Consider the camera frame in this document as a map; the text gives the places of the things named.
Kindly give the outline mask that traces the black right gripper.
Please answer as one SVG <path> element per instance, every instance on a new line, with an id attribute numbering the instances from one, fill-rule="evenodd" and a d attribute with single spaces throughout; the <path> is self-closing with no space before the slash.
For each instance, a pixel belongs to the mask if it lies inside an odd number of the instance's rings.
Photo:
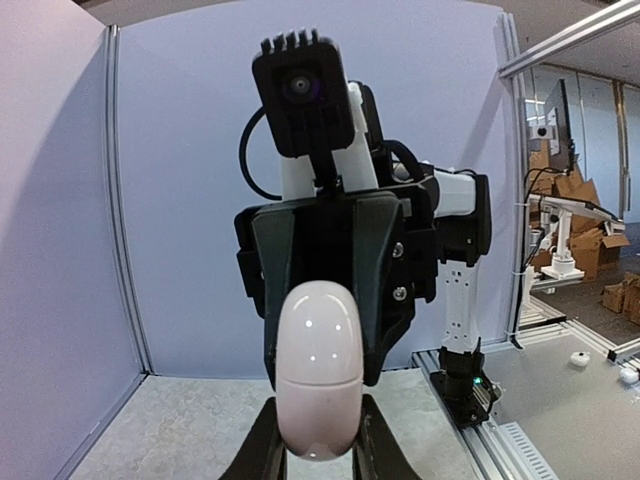
<path id="1" fill-rule="evenodd" d="M 436 232 L 429 196 L 383 189 L 249 207 L 235 220 L 244 286 L 264 321 L 264 364 L 275 387 L 277 335 L 287 294 L 336 282 L 359 309 L 367 386 L 408 330 L 415 301 L 434 298 Z"/>

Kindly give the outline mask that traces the pink white earbud charging case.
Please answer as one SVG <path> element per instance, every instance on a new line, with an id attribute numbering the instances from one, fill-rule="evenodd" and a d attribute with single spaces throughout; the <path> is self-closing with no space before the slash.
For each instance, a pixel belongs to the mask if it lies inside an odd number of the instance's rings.
<path id="1" fill-rule="evenodd" d="M 360 315 L 349 290 L 321 280 L 291 290 L 275 367 L 277 423 L 288 450 L 315 462 L 344 455 L 359 430 L 364 377 Z"/>

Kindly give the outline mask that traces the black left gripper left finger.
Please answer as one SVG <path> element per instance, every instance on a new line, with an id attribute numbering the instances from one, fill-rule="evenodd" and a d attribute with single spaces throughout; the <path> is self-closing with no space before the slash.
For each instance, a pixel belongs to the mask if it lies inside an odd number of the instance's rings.
<path id="1" fill-rule="evenodd" d="M 283 480 L 287 449 L 278 424 L 276 401 L 268 398 L 220 480 Z"/>

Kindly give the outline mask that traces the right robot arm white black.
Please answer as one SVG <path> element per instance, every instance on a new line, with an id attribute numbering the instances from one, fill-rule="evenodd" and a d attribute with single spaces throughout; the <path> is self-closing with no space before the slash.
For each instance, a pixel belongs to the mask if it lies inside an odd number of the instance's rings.
<path id="1" fill-rule="evenodd" d="M 487 420 L 490 383 L 477 326 L 478 266 L 491 242 L 488 179 L 419 162 L 377 140 L 379 188 L 249 207 L 234 221 L 247 295 L 264 322 L 278 394 L 354 394 L 378 381 L 417 300 L 446 298 L 439 368 L 430 376 L 455 423 Z"/>

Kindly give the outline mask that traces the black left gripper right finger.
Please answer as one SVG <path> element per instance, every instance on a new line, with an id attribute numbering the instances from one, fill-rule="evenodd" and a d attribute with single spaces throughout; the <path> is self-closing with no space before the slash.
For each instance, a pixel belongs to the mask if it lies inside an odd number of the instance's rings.
<path id="1" fill-rule="evenodd" d="M 419 480 L 374 397 L 364 394 L 359 430 L 352 445 L 352 478 Z"/>

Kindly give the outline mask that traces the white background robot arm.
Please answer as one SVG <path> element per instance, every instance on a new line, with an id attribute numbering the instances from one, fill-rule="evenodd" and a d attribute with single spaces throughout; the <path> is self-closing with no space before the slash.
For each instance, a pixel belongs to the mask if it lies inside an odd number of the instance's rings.
<path id="1" fill-rule="evenodd" d="M 530 194 L 529 205 L 536 209 L 538 227 L 533 255 L 546 251 L 550 261 L 539 267 L 540 274 L 555 281 L 583 281 L 587 268 L 580 267 L 575 252 L 599 252 L 600 240 L 621 238 L 625 223 L 615 214 L 590 200 Z"/>

